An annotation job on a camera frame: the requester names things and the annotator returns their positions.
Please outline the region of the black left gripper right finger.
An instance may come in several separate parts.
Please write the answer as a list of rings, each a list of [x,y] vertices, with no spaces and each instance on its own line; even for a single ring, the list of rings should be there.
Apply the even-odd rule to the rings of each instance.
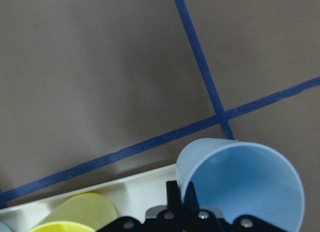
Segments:
[[[210,206],[200,206],[192,182],[188,183],[183,199],[184,231],[284,231],[253,215],[240,215],[227,222],[221,211]]]

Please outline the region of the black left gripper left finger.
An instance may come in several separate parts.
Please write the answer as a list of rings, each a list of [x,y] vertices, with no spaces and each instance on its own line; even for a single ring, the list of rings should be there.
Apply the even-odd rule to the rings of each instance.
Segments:
[[[181,192],[175,180],[166,182],[166,205],[149,208],[144,222],[131,216],[122,216],[99,231],[183,231]]]

